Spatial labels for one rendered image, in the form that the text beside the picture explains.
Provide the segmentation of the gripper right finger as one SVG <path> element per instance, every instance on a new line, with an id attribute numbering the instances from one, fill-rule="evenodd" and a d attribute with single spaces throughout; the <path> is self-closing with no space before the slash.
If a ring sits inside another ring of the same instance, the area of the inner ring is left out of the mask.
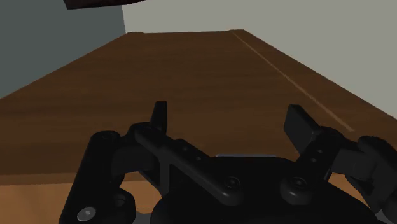
<path id="1" fill-rule="evenodd" d="M 299 152 L 280 194 L 291 205 L 306 206 L 315 195 L 327 195 L 331 174 L 345 176 L 372 213 L 397 224 L 397 150 L 375 136 L 357 141 L 338 130 L 320 126 L 300 105 L 288 106 L 284 131 Z"/>

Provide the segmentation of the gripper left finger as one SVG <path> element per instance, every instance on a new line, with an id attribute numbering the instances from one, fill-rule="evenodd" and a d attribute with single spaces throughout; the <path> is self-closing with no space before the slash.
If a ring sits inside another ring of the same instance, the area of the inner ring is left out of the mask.
<path id="1" fill-rule="evenodd" d="M 120 185 L 140 172 L 162 195 L 176 169 L 225 206 L 243 201 L 240 181 L 220 171 L 212 158 L 167 132 L 167 103 L 157 101 L 149 122 L 135 123 L 125 136 L 100 131 L 90 137 L 59 224 L 133 224 L 135 199 Z"/>

